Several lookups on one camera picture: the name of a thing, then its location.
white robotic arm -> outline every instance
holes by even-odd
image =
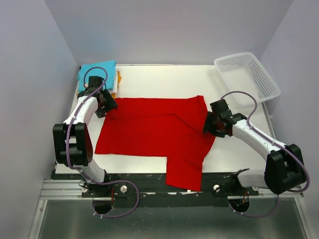
[[[87,130],[87,125],[94,113],[98,117],[104,117],[105,113],[117,107],[111,95],[105,91],[98,91],[94,96],[89,95],[94,92],[101,84],[101,77],[93,76],[89,78],[89,86],[85,92],[78,95],[78,104],[68,119],[62,124],[53,127],[53,138],[56,160],[67,167],[66,160],[66,131],[72,123],[69,141],[69,155],[71,167],[80,172],[84,177],[93,181],[103,183],[108,179],[106,172],[100,168],[93,159],[93,147]]]
[[[203,132],[217,137],[235,136],[266,161],[265,170],[238,171],[235,176],[240,186],[269,188],[275,194],[281,194],[306,182],[305,171],[292,158],[297,158],[303,165],[299,147],[294,144],[285,145],[271,138],[248,123],[247,118],[240,113],[233,115],[224,99],[211,103],[210,106],[212,112],[208,112]]]

light purple wall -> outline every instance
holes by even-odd
[[[212,64],[260,57],[293,0],[45,0],[83,64]]]
[[[279,140],[302,149],[308,213],[319,235],[319,1],[295,0],[261,58],[282,95],[268,107]]]
[[[28,237],[77,63],[43,0],[0,1],[0,238]]]

red fabric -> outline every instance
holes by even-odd
[[[116,98],[96,154],[166,156],[166,184],[200,191],[202,163],[215,137],[203,134],[203,96],[190,99]]]

white table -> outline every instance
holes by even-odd
[[[226,93],[214,65],[118,65],[122,81],[117,97],[131,98],[190,98],[203,95],[207,108]],[[248,116],[253,107],[236,109],[226,98],[233,114]],[[76,106],[74,98],[72,109]],[[270,134],[267,115],[261,104],[251,117],[251,122]],[[93,115],[88,130],[95,149],[104,118]],[[108,173],[166,173],[165,157],[141,157],[126,155],[94,154],[97,164]],[[239,169],[264,169],[265,161],[248,145],[235,137],[216,138],[205,157],[203,172],[235,172]],[[78,173],[58,164],[56,174]]]

purple cable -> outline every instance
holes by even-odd
[[[240,213],[238,211],[236,211],[230,203],[228,203],[229,207],[232,209],[232,211],[238,215],[241,215],[241,216],[244,216],[244,217],[248,217],[248,218],[264,218],[264,217],[267,217],[267,216],[270,216],[272,215],[278,208],[279,206],[279,202],[280,202],[280,199],[279,199],[279,195],[277,195],[277,200],[276,200],[276,205],[275,207],[273,208],[273,210],[271,210],[270,212],[266,213],[266,214],[263,214],[263,215],[252,215],[252,214],[245,214],[245,213]]]
[[[105,72],[105,80],[104,82],[102,83],[102,85],[97,88],[94,92],[92,92],[88,97],[86,97],[83,102],[80,103],[80,105],[78,106],[78,108],[76,109],[71,121],[70,121],[70,124],[68,126],[68,129],[67,129],[67,132],[66,132],[66,161],[67,161],[67,164],[68,164],[68,167],[71,168],[71,169],[75,169],[75,170],[79,170],[79,168],[77,167],[73,167],[72,164],[71,164],[71,160],[70,160],[70,145],[69,145],[69,140],[70,140],[70,132],[71,132],[71,127],[73,125],[73,122],[75,120],[75,118],[77,117],[77,115],[79,114],[79,111],[81,110],[82,106],[84,105],[84,103],[86,101],[89,100],[89,98],[91,98],[95,93],[97,93],[102,87],[103,85],[106,83],[107,79],[108,79],[108,73],[107,71],[103,68],[103,67],[100,67],[100,66],[95,66],[95,67],[92,67],[90,68],[84,75],[84,82],[85,82],[85,78],[86,78],[86,75],[89,73],[89,71],[93,70],[93,69],[102,69],[104,72]],[[130,214],[132,211],[135,210],[135,208],[138,206],[139,204],[139,200],[140,200],[140,193],[139,193],[139,190],[137,188],[137,186],[132,183],[131,181],[128,181],[128,180],[116,180],[116,181],[112,181],[112,182],[108,182],[108,183],[101,183],[101,182],[98,182],[98,181],[95,181],[94,179],[88,177],[87,175],[85,175],[84,172],[82,172],[82,175],[85,179],[87,179],[88,181],[92,181],[93,183],[96,183],[96,184],[99,184],[99,185],[110,185],[110,184],[114,184],[114,183],[129,183],[131,185],[133,185],[133,187],[135,188],[136,190],[136,193],[137,193],[137,200],[136,200],[136,203],[134,205],[134,207],[132,207],[128,212],[126,213],[123,213],[123,214],[120,214],[120,215],[115,215],[115,216],[107,216],[107,215],[101,215],[101,214],[97,214],[95,212],[95,214],[99,215],[99,216],[102,216],[104,218],[120,218],[120,217],[124,217],[128,214]]]
[[[309,176],[309,173],[308,173],[307,169],[305,168],[305,166],[298,160],[298,158],[297,158],[296,156],[294,156],[294,155],[293,155],[291,152],[289,152],[286,148],[282,147],[280,144],[278,144],[278,143],[276,143],[276,142],[273,142],[270,138],[268,138],[267,136],[265,136],[263,133],[260,133],[257,129],[255,129],[255,128],[251,125],[251,123],[250,123],[250,117],[251,117],[251,116],[253,115],[253,113],[256,111],[257,105],[258,105],[256,99],[255,99],[252,95],[250,95],[249,93],[246,93],[246,92],[244,92],[244,91],[231,91],[231,92],[228,92],[227,94],[223,95],[223,96],[221,97],[221,99],[223,99],[223,98],[225,98],[227,95],[230,95],[230,94],[233,94],[233,93],[241,93],[241,94],[247,95],[247,96],[249,96],[249,97],[254,101],[254,103],[255,103],[254,109],[251,111],[251,113],[250,113],[250,114],[248,115],[248,117],[247,117],[247,125],[251,128],[251,130],[252,130],[253,132],[255,132],[256,134],[258,134],[258,135],[259,135],[260,137],[262,137],[263,139],[265,139],[266,141],[268,141],[268,142],[270,142],[270,143],[273,143],[274,146],[276,146],[276,147],[282,149],[285,153],[289,154],[289,156],[291,156],[291,158],[293,158],[293,159],[296,161],[296,163],[300,166],[300,168],[304,171],[304,173],[305,173],[305,175],[306,175],[306,181],[307,181],[307,182],[306,182],[306,185],[304,186],[304,188],[298,189],[298,190],[288,190],[288,191],[289,191],[289,192],[293,192],[293,193],[302,193],[302,192],[304,192],[305,190],[307,190],[307,188],[309,187],[309,184],[310,184],[310,176]],[[237,212],[237,213],[240,214],[240,215],[243,215],[243,216],[247,216],[247,217],[260,218],[260,217],[265,217],[265,216],[271,215],[271,214],[277,209],[278,205],[279,205],[279,195],[277,195],[277,203],[276,203],[275,208],[274,208],[271,212],[269,212],[269,213],[267,213],[267,214],[265,214],[265,215],[248,215],[248,214],[241,214],[241,213],[239,213],[239,212]]]

